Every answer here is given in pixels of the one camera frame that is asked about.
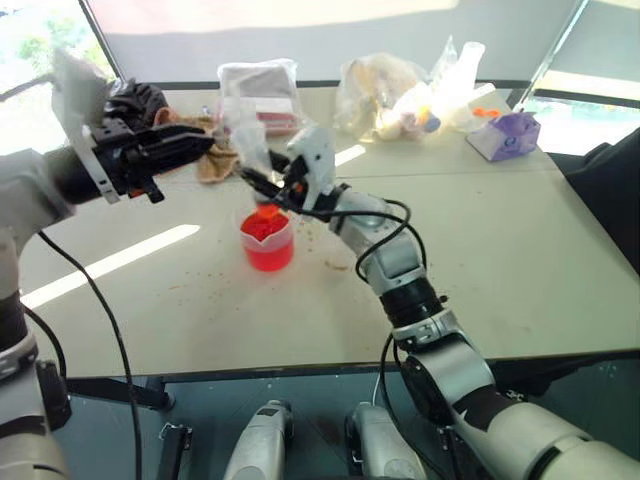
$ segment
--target plastic container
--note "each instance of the plastic container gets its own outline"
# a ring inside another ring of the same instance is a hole
[[[275,272],[293,258],[291,219],[277,207],[258,207],[240,226],[242,247],[257,270]]]

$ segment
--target white table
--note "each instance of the white table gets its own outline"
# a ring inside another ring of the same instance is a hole
[[[330,118],[331,94],[302,90],[305,109],[320,123]],[[212,92],[167,97],[183,112],[197,113],[211,104],[203,98]],[[506,110],[496,95],[480,102]],[[354,143],[338,135],[337,150]],[[547,155],[488,164],[456,132],[425,145],[365,148],[338,168],[338,176],[412,207],[429,277],[449,295],[449,306],[487,358],[640,347],[638,276]],[[202,186],[188,167],[159,185],[163,203],[96,201],[49,230],[90,264],[177,225],[200,226],[98,281],[122,327],[134,373],[378,359],[389,323],[353,273],[353,255],[325,225],[299,225],[292,264],[260,273],[247,264],[234,231],[234,204],[249,196],[243,183]],[[27,246],[25,292],[71,272],[39,240]],[[88,287],[37,311],[59,334],[70,376],[122,373],[109,324]],[[38,340],[43,357],[53,358],[39,332]]]

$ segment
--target tissue box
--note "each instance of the tissue box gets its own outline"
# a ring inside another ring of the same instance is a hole
[[[467,135],[467,142],[490,162],[519,157],[535,150],[540,124],[530,112],[511,113],[491,120]]]

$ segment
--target floor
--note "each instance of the floor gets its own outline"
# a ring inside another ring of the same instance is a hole
[[[398,374],[389,392],[408,435],[444,468],[437,433],[415,412]],[[347,473],[343,420],[361,401],[370,401],[376,375],[347,374],[270,379],[218,380],[167,387],[177,402],[166,414],[141,409],[144,478],[155,479],[162,449],[158,438],[169,421],[193,428],[181,479],[220,479],[235,441],[253,413],[270,399],[293,405],[295,438],[287,450],[285,479]],[[640,360],[603,362],[557,382],[531,399],[640,459]],[[127,405],[73,398],[73,417],[56,432],[73,478],[132,479],[133,441]]]

